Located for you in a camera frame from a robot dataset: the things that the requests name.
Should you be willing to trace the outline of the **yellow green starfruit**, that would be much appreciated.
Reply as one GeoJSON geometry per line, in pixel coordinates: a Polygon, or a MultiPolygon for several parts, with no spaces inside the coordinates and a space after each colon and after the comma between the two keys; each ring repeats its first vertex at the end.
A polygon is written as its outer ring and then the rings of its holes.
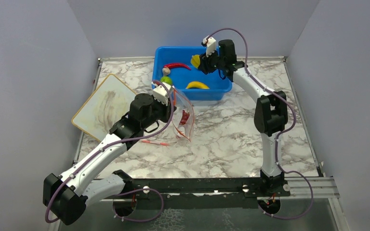
{"type": "Polygon", "coordinates": [[[191,64],[196,68],[198,69],[200,64],[201,64],[201,60],[200,60],[200,55],[199,54],[195,54],[191,57],[191,64]]]}

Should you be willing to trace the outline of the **clear zip bag orange zipper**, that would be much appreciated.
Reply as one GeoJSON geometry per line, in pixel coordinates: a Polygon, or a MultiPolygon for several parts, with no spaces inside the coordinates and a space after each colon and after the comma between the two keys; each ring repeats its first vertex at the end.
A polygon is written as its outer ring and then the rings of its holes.
{"type": "Polygon", "coordinates": [[[173,90],[172,98],[175,108],[172,124],[176,136],[191,141],[195,123],[194,107],[186,95],[176,88],[173,90]]]}

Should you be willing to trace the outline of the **purple grape bunch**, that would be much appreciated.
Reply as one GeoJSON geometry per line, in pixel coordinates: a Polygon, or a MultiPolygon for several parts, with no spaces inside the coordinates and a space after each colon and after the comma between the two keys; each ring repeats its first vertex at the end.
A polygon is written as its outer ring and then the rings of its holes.
{"type": "Polygon", "coordinates": [[[179,121],[179,126],[185,126],[189,120],[190,120],[190,112],[186,110],[182,110],[182,117],[179,121]]]}

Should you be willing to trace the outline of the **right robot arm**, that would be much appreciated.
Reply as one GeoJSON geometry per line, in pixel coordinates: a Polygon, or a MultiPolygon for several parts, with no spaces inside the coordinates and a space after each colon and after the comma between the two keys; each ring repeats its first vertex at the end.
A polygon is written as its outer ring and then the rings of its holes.
{"type": "Polygon", "coordinates": [[[240,86],[256,103],[253,120],[263,144],[258,190],[263,195],[270,196],[285,183],[278,159],[279,138],[288,122],[286,94],[268,88],[252,75],[246,62],[237,59],[232,40],[215,42],[208,39],[205,47],[204,53],[192,56],[191,64],[206,75],[218,71],[221,78],[227,78],[240,86]]]}

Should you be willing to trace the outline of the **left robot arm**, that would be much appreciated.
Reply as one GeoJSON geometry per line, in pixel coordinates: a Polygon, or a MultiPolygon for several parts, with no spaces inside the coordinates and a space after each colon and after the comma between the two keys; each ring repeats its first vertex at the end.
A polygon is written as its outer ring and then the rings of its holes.
{"type": "Polygon", "coordinates": [[[140,93],[130,104],[126,114],[110,129],[105,138],[82,161],[59,176],[48,175],[43,183],[45,221],[58,220],[65,225],[77,221],[86,208],[112,195],[127,197],[132,184],[118,174],[103,180],[95,177],[113,160],[126,153],[139,140],[153,137],[151,125],[172,120],[175,111],[171,93],[140,93]]]}

